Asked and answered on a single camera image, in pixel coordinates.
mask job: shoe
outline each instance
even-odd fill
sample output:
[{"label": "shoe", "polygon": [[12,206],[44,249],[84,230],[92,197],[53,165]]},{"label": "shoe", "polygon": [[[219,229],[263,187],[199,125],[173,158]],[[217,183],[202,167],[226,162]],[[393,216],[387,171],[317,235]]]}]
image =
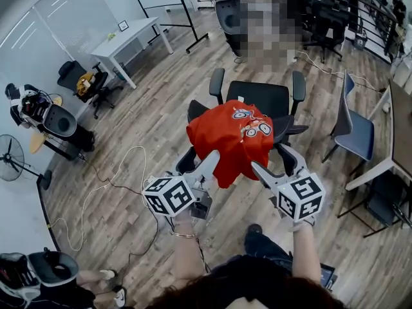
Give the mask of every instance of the shoe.
[{"label": "shoe", "polygon": [[126,305],[126,289],[122,286],[117,286],[113,289],[116,292],[116,297],[114,298],[117,306],[123,308]]},{"label": "shoe", "polygon": [[105,278],[103,278],[103,280],[105,281],[112,279],[117,275],[117,273],[114,270],[101,270],[100,272],[103,272],[103,274],[106,275]]},{"label": "shoe", "polygon": [[258,234],[262,234],[263,229],[257,223],[253,223],[253,224],[251,224],[247,227],[247,233],[249,233],[249,232],[257,232]]}]

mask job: white table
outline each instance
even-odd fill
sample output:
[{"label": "white table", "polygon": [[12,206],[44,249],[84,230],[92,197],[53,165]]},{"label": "white table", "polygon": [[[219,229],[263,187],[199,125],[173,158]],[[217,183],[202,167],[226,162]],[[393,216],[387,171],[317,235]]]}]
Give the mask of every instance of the white table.
[{"label": "white table", "polygon": [[352,190],[365,184],[392,167],[412,181],[412,97],[393,80],[390,80],[385,94],[383,94],[368,119],[372,120],[388,99],[390,99],[392,105],[389,156],[363,175],[346,184],[346,190]]},{"label": "white table", "polygon": [[137,19],[134,21],[127,22],[129,28],[121,32],[120,30],[116,32],[116,36],[112,38],[112,40],[105,40],[100,46],[98,46],[95,50],[91,52],[92,55],[96,57],[96,59],[101,63],[102,67],[106,72],[109,73],[110,77],[114,77],[114,74],[109,68],[101,61],[100,57],[106,57],[110,59],[116,69],[120,72],[120,74],[126,79],[129,85],[136,89],[136,84],[129,78],[127,73],[120,67],[119,63],[116,61],[115,56],[116,54],[126,47],[129,43],[137,38],[139,34],[141,34],[144,30],[150,28],[151,26],[155,26],[158,33],[163,39],[165,46],[170,54],[173,54],[173,50],[170,47],[169,41],[167,40],[165,34],[163,33],[160,25],[158,23],[158,17],[151,17],[146,19]]}]

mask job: black stand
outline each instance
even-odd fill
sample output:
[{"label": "black stand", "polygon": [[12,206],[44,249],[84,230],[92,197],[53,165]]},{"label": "black stand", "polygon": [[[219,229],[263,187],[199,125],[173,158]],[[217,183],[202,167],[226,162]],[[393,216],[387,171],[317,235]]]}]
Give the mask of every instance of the black stand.
[{"label": "black stand", "polygon": [[35,172],[27,169],[25,166],[20,165],[18,162],[13,161],[13,164],[16,166],[19,166],[21,169],[24,169],[25,171],[29,172],[30,174],[33,174],[37,176],[40,179],[40,184],[44,190],[49,189],[50,182],[52,181],[52,171],[47,170],[44,175],[42,174],[36,174]]},{"label": "black stand", "polygon": [[[144,8],[143,5],[142,5],[142,3],[140,2],[140,0],[137,0],[137,1],[139,2],[140,7],[142,7],[142,10],[143,10],[143,12],[144,12],[144,14],[145,14],[145,16],[146,16],[147,18],[149,18],[149,16],[148,16],[148,14],[147,14],[147,12],[146,12],[146,9],[158,8],[158,7],[166,7],[166,6],[178,6],[178,5],[182,5],[182,6],[183,6],[183,8],[184,8],[184,10],[185,10],[185,13],[186,13],[186,16],[187,16],[187,19],[189,20],[189,24],[190,24],[190,25],[184,25],[184,24],[161,24],[161,25],[162,25],[162,26],[178,26],[178,27],[181,27],[181,28],[192,28],[193,35],[194,35],[194,38],[196,39],[196,41],[195,41],[193,44],[191,44],[189,47],[186,48],[186,53],[190,54],[191,49],[192,49],[194,46],[196,46],[196,45],[197,45],[200,41],[202,41],[203,39],[208,39],[208,38],[209,38],[209,34],[208,34],[208,33],[206,33],[205,35],[203,35],[203,36],[200,37],[200,38],[198,37],[198,34],[196,33],[196,29],[195,29],[194,26],[193,26],[193,22],[192,22],[191,16],[189,15],[189,11],[187,10],[187,7],[186,7],[186,4],[185,4],[185,1],[184,1],[184,0],[180,0],[181,3],[175,3],[175,4],[171,4],[171,5],[154,6],[154,7],[149,7],[149,8]],[[155,36],[154,36],[152,39],[149,40],[149,42],[148,42],[149,44],[151,44],[151,43],[159,36],[159,34],[158,34],[157,31],[155,30],[155,27],[154,27],[154,26],[152,26],[152,29],[153,29],[153,31],[154,31]]]}]

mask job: blue chair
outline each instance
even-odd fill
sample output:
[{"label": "blue chair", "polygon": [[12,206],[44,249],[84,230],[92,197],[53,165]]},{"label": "blue chair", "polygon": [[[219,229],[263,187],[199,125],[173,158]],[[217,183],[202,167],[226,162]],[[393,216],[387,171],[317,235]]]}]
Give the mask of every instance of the blue chair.
[{"label": "blue chair", "polygon": [[330,136],[335,141],[335,146],[322,160],[322,163],[327,161],[338,146],[355,153],[355,155],[362,158],[362,162],[356,166],[350,175],[360,169],[365,162],[369,162],[372,159],[373,141],[375,139],[373,122],[348,108],[346,97],[354,87],[355,82],[345,71],[337,121],[330,133]]}]

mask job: white cable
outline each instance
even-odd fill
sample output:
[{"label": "white cable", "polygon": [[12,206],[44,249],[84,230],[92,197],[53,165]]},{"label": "white cable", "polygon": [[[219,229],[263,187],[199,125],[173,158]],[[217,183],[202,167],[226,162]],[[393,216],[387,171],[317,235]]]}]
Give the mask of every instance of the white cable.
[{"label": "white cable", "polygon": [[[341,72],[341,71],[338,71],[338,72],[327,72],[327,71],[323,70],[322,68],[318,67],[318,65],[317,65],[317,64],[309,57],[309,55],[308,55],[307,53],[305,53],[304,51],[297,51],[297,53],[305,54],[305,55],[308,57],[309,61],[311,61],[311,62],[314,64],[314,66],[316,66],[316,68],[320,69],[323,73],[326,73],[326,74],[329,74],[329,75],[336,75],[336,74],[344,75],[344,73]],[[368,83],[368,85],[372,87],[372,89],[373,89],[374,91],[377,91],[377,90],[371,85],[371,83],[370,83],[369,81],[367,81],[365,78],[358,77],[358,76],[353,75],[353,74],[351,74],[351,73],[348,73],[348,75],[351,75],[352,77],[355,77],[355,78],[358,78],[358,79],[365,80],[365,81]]]},{"label": "white cable", "polygon": [[[120,162],[120,165],[118,166],[118,169],[117,169],[116,174],[115,174],[114,177],[109,181],[109,183],[107,183],[107,184],[105,184],[105,185],[102,185],[101,187],[98,187],[98,188],[93,189],[92,191],[90,191],[89,194],[88,194],[88,196],[87,196],[86,199],[84,200],[84,202],[83,202],[83,208],[82,208],[82,215],[81,215],[81,222],[80,222],[80,223],[81,223],[81,231],[82,231],[82,241],[80,242],[80,247],[79,247],[79,248],[73,248],[73,246],[71,245],[70,236],[69,236],[69,227],[68,227],[67,222],[66,222],[66,220],[65,220],[64,218],[58,218],[58,219],[49,227],[49,229],[53,228],[54,225],[55,225],[59,220],[62,220],[62,221],[64,222],[65,226],[66,226],[66,230],[67,230],[67,240],[68,240],[68,242],[69,242],[69,246],[70,246],[70,248],[71,248],[73,251],[78,252],[79,250],[82,249],[82,246],[83,246],[83,241],[84,241],[83,215],[84,215],[84,210],[85,210],[85,208],[86,208],[86,202],[87,202],[88,198],[90,197],[90,195],[91,195],[93,192],[98,191],[98,190],[100,190],[100,189],[102,189],[102,188],[105,188],[105,189],[106,189],[106,188],[110,185],[110,182],[112,182],[112,181],[117,177],[117,175],[119,174],[120,168],[121,168],[121,166],[122,166],[122,164],[123,164],[123,161],[126,159],[126,157],[127,157],[127,155],[129,154],[129,152],[130,152],[131,150],[133,150],[133,149],[136,149],[137,147],[141,147],[141,148],[143,149],[143,152],[144,152],[144,169],[143,169],[143,175],[142,175],[142,183],[141,183],[141,185],[140,185],[141,193],[143,193],[144,173],[145,173],[145,171],[146,171],[146,166],[147,166],[147,156],[146,156],[146,150],[144,149],[144,147],[142,147],[141,145],[136,145],[135,147],[130,148],[129,151],[125,154],[125,156],[123,157],[122,161]],[[148,206],[147,206],[146,203],[145,203],[145,200],[144,200],[144,196],[143,196],[143,195],[142,195],[142,202],[143,202],[144,207],[148,208]]]}]

